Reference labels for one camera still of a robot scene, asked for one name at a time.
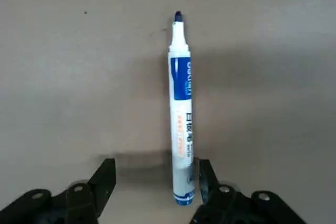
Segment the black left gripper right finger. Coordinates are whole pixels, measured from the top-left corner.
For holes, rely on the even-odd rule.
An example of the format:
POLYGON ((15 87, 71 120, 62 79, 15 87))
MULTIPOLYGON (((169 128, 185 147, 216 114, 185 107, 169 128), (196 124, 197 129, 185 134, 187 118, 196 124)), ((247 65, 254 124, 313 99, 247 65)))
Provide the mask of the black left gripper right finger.
POLYGON ((190 223, 305 223, 277 194, 258 190, 247 197, 234 187, 220 183, 208 159, 200 159, 198 168, 203 203, 190 223))

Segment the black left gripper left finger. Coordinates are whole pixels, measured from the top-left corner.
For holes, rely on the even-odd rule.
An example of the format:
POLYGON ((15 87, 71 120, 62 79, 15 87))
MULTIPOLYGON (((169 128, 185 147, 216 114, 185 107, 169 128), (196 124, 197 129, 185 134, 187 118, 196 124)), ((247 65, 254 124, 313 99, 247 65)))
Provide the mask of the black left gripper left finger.
POLYGON ((33 189, 1 210, 1 223, 98 223, 115 186, 116 161, 106 158, 93 176, 53 196, 33 189))

